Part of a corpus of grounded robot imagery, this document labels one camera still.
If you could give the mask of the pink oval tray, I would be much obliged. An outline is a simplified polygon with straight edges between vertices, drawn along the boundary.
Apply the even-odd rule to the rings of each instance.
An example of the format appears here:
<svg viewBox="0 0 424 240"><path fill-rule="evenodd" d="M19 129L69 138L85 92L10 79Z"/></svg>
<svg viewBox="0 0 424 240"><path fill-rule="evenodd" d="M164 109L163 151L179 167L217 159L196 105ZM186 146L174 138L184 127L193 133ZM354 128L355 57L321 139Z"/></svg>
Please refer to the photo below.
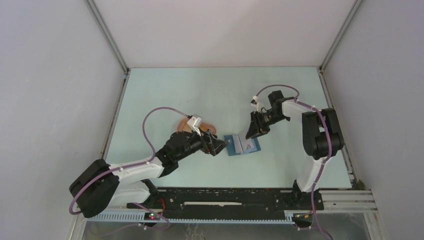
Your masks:
<svg viewBox="0 0 424 240"><path fill-rule="evenodd" d="M178 124L176 131L177 132L183 132L183 133L191 133L192 129L190 128L189 124L188 124L189 118L188 117L184 117ZM217 134L217 129L214 125L209 124L207 122L201 122L198 124L197 128L203 132L207 132L208 130L211 131L211 133L213 135Z"/></svg>

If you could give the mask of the silver credit card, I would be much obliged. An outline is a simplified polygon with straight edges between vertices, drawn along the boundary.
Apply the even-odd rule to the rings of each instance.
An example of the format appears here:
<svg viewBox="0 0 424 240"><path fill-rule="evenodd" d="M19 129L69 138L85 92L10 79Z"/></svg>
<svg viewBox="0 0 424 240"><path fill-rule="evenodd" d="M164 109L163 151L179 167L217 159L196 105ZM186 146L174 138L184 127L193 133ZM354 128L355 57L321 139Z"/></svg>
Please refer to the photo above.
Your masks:
<svg viewBox="0 0 424 240"><path fill-rule="evenodd" d="M243 154L251 153L257 150L256 142L254 139L240 138L240 145Z"/></svg>

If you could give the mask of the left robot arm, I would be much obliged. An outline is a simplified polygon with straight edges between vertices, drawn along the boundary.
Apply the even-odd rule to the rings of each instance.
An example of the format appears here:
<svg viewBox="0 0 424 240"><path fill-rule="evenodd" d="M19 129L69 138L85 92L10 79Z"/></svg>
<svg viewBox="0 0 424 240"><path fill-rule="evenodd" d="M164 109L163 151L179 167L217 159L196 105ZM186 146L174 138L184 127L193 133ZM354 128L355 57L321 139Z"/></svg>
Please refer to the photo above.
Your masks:
<svg viewBox="0 0 424 240"><path fill-rule="evenodd" d="M130 203L153 208L158 202L158 191L151 182L171 174L179 161L201 151L216 156L229 141L218 139L210 130L174 132L153 156L127 164L108 164L95 160L70 186L72 206L86 218L94 217L106 208Z"/></svg>

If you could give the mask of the blue leather card holder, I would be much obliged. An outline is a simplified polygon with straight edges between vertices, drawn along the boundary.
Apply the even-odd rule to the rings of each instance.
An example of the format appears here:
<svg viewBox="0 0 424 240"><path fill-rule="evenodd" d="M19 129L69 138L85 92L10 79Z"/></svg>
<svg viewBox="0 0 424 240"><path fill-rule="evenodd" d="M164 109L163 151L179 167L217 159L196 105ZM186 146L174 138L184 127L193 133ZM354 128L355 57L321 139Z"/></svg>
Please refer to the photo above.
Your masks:
<svg viewBox="0 0 424 240"><path fill-rule="evenodd" d="M247 155L261 151L257 138L246 139L245 134L224 135L224 140L228 143L226 146L228 156Z"/></svg>

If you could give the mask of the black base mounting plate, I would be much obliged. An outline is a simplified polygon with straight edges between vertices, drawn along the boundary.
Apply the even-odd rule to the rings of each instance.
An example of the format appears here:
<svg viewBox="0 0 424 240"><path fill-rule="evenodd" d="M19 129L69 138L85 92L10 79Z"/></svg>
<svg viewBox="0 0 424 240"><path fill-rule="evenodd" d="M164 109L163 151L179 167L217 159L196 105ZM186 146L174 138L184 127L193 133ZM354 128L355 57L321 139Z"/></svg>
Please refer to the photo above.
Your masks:
<svg viewBox="0 0 424 240"><path fill-rule="evenodd" d="M169 220L287 220L289 212L324 209L319 191L299 193L291 188L160 187L139 204L163 210Z"/></svg>

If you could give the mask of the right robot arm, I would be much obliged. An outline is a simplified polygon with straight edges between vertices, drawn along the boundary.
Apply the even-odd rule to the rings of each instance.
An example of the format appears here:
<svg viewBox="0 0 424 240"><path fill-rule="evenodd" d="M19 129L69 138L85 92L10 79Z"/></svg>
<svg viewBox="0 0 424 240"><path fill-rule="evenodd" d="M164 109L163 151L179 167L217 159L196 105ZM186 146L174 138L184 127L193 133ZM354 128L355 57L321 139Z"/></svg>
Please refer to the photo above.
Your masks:
<svg viewBox="0 0 424 240"><path fill-rule="evenodd" d="M344 138L335 109L319 109L301 102L297 97L284 97L283 93L273 91L268 95L270 108L266 109L254 95L250 104L255 111L250 114L250 125L245 139L264 136L271 125L280 121L298 120L302 126L302 145L310 157L292 187L291 204L304 209L314 201L319 191L319 181L327 163L344 147Z"/></svg>

